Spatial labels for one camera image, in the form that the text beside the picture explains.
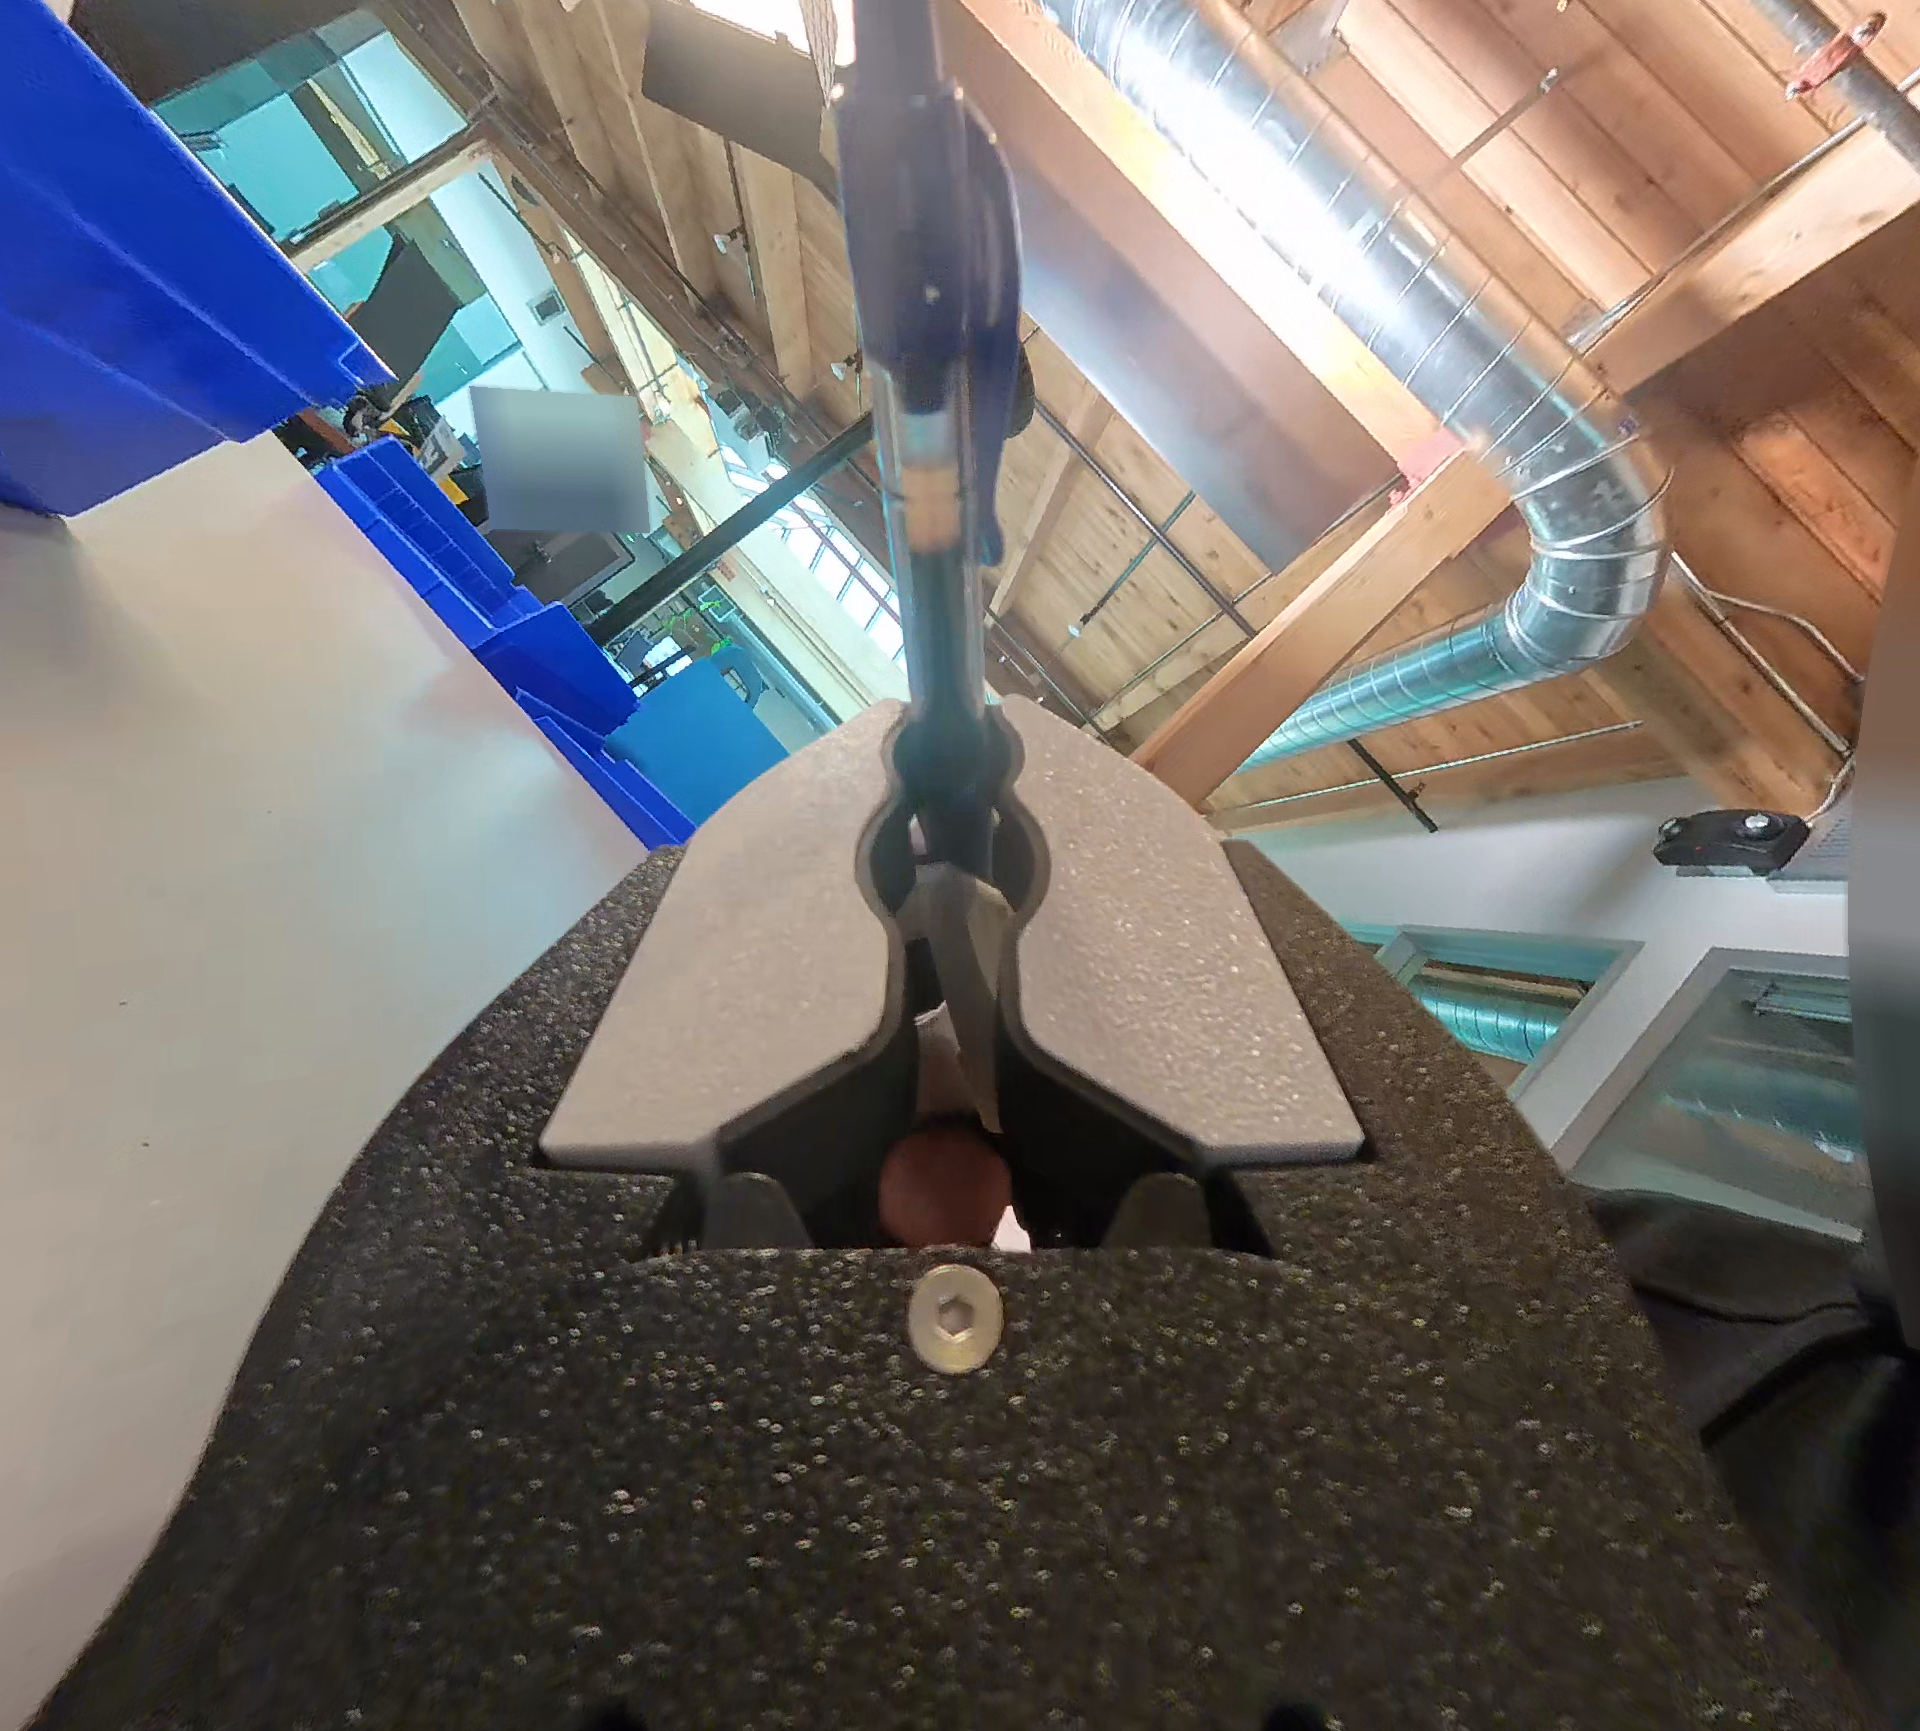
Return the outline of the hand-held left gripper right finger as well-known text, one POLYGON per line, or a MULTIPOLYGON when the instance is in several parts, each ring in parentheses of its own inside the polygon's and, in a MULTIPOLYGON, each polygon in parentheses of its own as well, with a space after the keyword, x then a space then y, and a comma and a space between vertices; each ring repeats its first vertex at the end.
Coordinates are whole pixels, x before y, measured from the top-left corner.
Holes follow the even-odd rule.
POLYGON ((1363 1124, 1219 835, 1039 704, 994 721, 1012 910, 994 1099, 1027 1233, 1100 1239, 1150 1177, 1207 1195, 1360 1159, 1363 1124))

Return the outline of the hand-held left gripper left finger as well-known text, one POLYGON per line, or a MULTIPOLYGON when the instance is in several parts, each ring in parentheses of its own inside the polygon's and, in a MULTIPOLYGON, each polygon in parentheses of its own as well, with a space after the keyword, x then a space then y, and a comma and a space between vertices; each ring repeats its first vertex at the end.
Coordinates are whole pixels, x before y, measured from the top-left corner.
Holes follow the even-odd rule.
POLYGON ((774 1180, 817 1239, 879 1239, 917 1117, 901 915, 917 885, 883 700, 699 824, 540 1136, 557 1168, 774 1180))

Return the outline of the blue pen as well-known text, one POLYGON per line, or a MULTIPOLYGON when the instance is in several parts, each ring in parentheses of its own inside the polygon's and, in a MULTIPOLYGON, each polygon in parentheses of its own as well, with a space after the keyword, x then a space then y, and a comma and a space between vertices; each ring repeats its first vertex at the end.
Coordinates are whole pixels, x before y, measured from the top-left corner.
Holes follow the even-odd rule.
POLYGON ((909 686, 894 765, 924 844, 920 936, 994 1132, 1009 744, 988 709, 981 572, 1002 554, 994 486, 1020 377, 1016 210, 994 133, 944 72, 932 0, 851 5, 857 56, 832 111, 909 686))

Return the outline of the blue plastic bin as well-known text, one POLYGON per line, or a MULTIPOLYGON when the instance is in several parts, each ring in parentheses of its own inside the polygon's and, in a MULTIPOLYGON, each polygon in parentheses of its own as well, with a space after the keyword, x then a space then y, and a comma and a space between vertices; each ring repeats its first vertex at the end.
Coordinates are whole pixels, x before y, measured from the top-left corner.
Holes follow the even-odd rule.
POLYGON ((70 518, 387 364, 44 0, 1 0, 1 500, 70 518))

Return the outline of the blue storage bin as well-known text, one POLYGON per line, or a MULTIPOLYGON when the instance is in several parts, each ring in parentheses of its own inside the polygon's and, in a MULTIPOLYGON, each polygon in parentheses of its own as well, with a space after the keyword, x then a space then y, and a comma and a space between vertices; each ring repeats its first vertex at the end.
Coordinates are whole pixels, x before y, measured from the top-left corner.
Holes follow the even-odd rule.
POLYGON ((473 654, 509 694, 594 737, 619 731, 636 711, 633 685, 565 606, 538 606, 492 628, 473 654))
POLYGON ((319 487, 468 648, 521 612, 510 566, 390 434, 314 471, 319 487))
POLYGON ((694 822, 634 765, 616 758, 607 738, 531 692, 515 692, 515 703, 646 852, 687 844, 694 822))

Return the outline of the blue cabinet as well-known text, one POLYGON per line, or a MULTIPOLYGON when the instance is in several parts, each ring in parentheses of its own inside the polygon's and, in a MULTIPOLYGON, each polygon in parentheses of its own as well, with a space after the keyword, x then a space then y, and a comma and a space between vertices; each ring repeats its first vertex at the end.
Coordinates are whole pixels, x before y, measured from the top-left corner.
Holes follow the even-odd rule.
POLYGON ((763 689, 756 664, 723 647, 645 690, 607 751, 699 827, 786 758, 756 714, 763 689))

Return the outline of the black pole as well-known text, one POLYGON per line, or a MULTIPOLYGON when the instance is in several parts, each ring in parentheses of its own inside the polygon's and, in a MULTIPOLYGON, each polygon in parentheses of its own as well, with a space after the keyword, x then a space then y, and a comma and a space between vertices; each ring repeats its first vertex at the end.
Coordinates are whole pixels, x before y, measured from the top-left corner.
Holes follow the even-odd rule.
POLYGON ((607 611, 591 616, 585 622, 585 635, 601 648, 612 644, 641 619, 677 599, 687 587, 696 584, 700 576, 718 566, 750 531, 769 523, 780 509, 817 487, 832 469, 838 469, 857 452, 869 447, 874 437, 874 411, 866 410, 838 429, 812 458, 769 481, 758 494, 735 508, 729 518, 723 518, 715 527, 703 531, 681 556, 636 583, 633 591, 611 603, 607 611))

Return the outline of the person's dark clothing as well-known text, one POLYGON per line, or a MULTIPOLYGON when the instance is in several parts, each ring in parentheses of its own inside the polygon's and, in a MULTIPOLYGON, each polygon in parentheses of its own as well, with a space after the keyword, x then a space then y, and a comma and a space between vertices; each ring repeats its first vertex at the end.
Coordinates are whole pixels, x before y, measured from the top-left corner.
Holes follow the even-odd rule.
POLYGON ((1589 1198, 1668 1389, 1876 1727, 1918 1722, 1915 518, 1864 703, 1849 959, 1874 1200, 1858 1248, 1703 1200, 1589 1198))

